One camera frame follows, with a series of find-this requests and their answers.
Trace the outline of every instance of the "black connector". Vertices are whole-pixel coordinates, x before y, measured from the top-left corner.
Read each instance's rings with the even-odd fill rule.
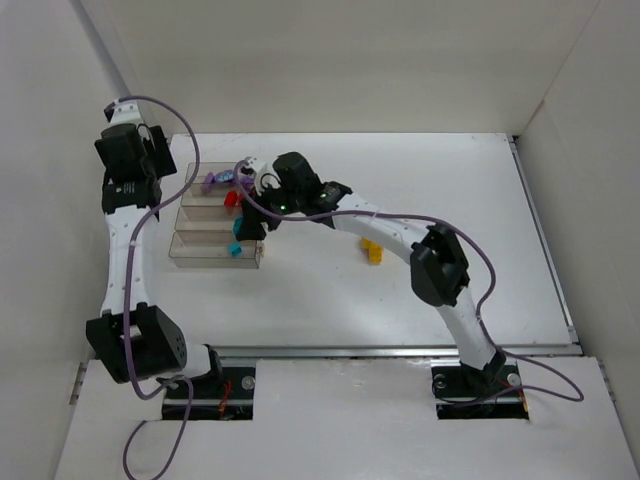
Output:
[[[444,225],[429,227],[409,258],[411,288],[433,307],[454,307],[463,287],[469,285],[469,262],[455,232]]]
[[[131,339],[138,379],[144,380],[185,367],[187,348],[182,331],[162,310],[157,306],[139,304],[130,317],[131,325],[137,326],[140,331],[139,336]],[[105,314],[89,320],[85,334],[113,380],[117,383],[128,382],[122,314]]]

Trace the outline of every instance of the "clear plastic bin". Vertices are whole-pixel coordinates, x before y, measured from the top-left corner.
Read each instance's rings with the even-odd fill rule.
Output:
[[[224,205],[227,193],[236,191],[234,185],[226,183],[194,183],[182,195],[180,204],[184,207],[215,207]]]
[[[242,253],[232,257],[229,245],[235,242],[231,232],[175,232],[169,257],[181,268],[258,268],[262,243],[240,242]]]
[[[204,183],[207,174],[220,173],[225,170],[233,170],[234,163],[215,163],[205,162],[200,164],[200,170],[195,182],[189,187],[189,189],[182,195],[181,205],[187,206],[219,206],[223,205],[224,198],[227,193],[236,191],[240,193],[240,190],[235,184],[232,183]],[[188,179],[193,173],[195,163],[189,164],[187,168],[186,179]]]
[[[242,215],[239,206],[180,207],[176,218],[176,231],[198,230],[231,233],[233,222]]]

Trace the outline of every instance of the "red wire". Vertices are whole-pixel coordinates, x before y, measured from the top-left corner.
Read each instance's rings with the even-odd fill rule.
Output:
[[[222,420],[222,417],[224,417],[224,411],[227,409],[227,401],[229,400],[229,395],[231,395],[231,380],[228,380],[227,383],[224,384],[224,396],[218,404],[218,409],[220,410],[220,420]]]

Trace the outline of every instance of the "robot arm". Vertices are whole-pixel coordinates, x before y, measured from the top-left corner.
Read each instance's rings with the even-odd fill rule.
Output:
[[[278,215],[301,212],[313,219],[318,213],[380,208],[337,182],[322,183],[299,153],[278,157],[272,165],[247,159],[246,173],[256,174],[256,195],[260,206]],[[280,221],[261,213],[246,199],[238,240],[264,239]],[[484,335],[469,291],[468,261],[456,234],[443,225],[425,228],[411,220],[357,214],[317,220],[335,230],[365,237],[395,253],[410,267],[411,286],[425,303],[436,308],[451,332],[460,354],[462,371],[470,384],[490,385],[505,362]]]
[[[105,166],[102,210],[109,229],[109,279],[100,316],[87,322],[86,336],[112,378],[123,383],[130,380],[122,313],[131,233],[160,203],[159,180],[175,173],[176,167],[162,129],[144,123],[136,102],[120,103],[105,113],[109,128],[95,146]],[[147,220],[135,245],[128,308],[136,373],[139,379],[180,372],[190,378],[213,375],[221,381],[216,352],[207,345],[186,342],[180,328],[156,306],[151,281],[157,226],[157,217]]]

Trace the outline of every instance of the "white wall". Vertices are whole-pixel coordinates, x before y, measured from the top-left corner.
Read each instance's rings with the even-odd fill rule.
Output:
[[[601,0],[519,141],[588,354],[604,359],[640,460],[640,3]]]
[[[104,293],[93,141],[115,96],[68,1],[0,0],[1,478],[49,478],[64,439]]]
[[[82,1],[130,87],[204,133],[521,133],[597,4]]]

